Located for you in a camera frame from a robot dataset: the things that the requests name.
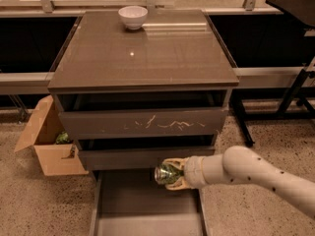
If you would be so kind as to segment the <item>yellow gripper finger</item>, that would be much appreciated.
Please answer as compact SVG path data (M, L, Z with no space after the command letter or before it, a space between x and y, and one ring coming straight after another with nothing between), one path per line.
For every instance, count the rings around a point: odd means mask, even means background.
M183 169L187 161L188 161L188 157L185 157L185 158L167 158L162 162L162 165L163 166L172 166L176 169Z
M186 189L192 189L192 186L183 178L180 178L175 183L166 184L165 188L170 191L180 191Z

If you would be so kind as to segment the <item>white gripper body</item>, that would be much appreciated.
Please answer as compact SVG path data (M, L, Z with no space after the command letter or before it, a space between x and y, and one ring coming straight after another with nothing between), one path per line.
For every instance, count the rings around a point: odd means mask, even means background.
M206 186L203 174L203 156L191 156L184 165L184 178L191 189L201 189Z

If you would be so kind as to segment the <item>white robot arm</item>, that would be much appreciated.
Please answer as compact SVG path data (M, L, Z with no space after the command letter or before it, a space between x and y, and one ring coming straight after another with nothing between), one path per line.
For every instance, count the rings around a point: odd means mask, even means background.
M275 167L248 147L229 147L211 156L167 158L156 167L155 179L170 191L216 184L257 185L315 218L315 183Z

